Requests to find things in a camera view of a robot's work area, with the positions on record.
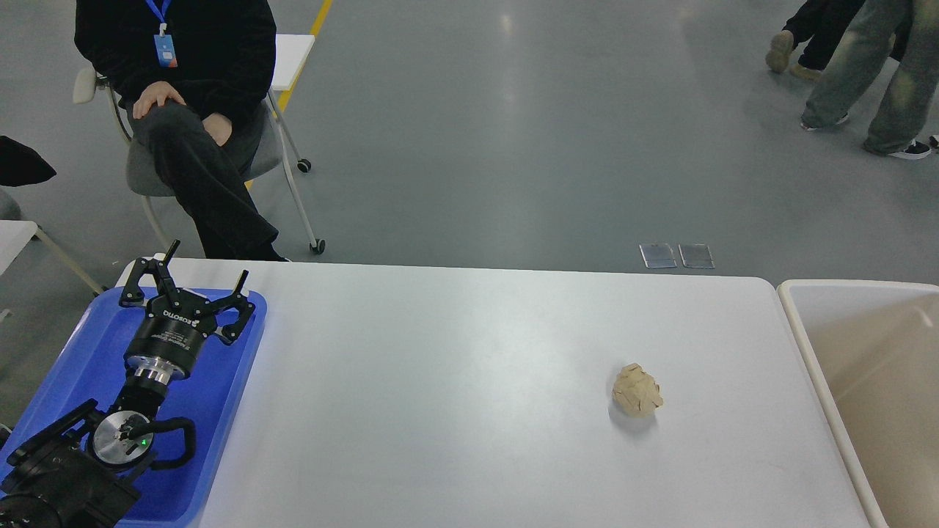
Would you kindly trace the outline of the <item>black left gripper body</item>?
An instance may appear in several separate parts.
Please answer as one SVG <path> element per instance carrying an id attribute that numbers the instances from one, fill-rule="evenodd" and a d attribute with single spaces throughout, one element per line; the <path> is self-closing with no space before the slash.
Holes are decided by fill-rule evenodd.
<path id="1" fill-rule="evenodd" d="M 151 298 L 143 291 L 128 292 L 124 307 L 141 301 L 145 315 L 131 338 L 124 360 L 128 374 L 154 381 L 179 381 L 190 378 L 197 360 L 210 338 L 224 345 L 238 340 L 238 318 L 228 313 L 238 311 L 238 291 L 215 298 L 180 287 L 159 288 Z"/>

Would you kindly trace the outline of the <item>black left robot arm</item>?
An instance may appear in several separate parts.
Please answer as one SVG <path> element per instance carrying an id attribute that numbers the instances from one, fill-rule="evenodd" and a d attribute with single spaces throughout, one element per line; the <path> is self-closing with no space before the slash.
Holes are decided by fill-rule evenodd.
<path id="1" fill-rule="evenodd" d="M 87 399 L 19 447 L 2 481 L 4 527 L 114 527 L 140 500 L 146 471 L 175 470 L 197 455 L 197 425 L 158 418 L 172 382 L 194 372 L 209 337 L 232 345 L 255 313 L 242 271 L 232 291 L 208 298 L 178 287 L 169 271 L 174 241 L 132 265 L 118 304 L 143 320 L 123 361 L 126 378 L 105 411 Z"/>

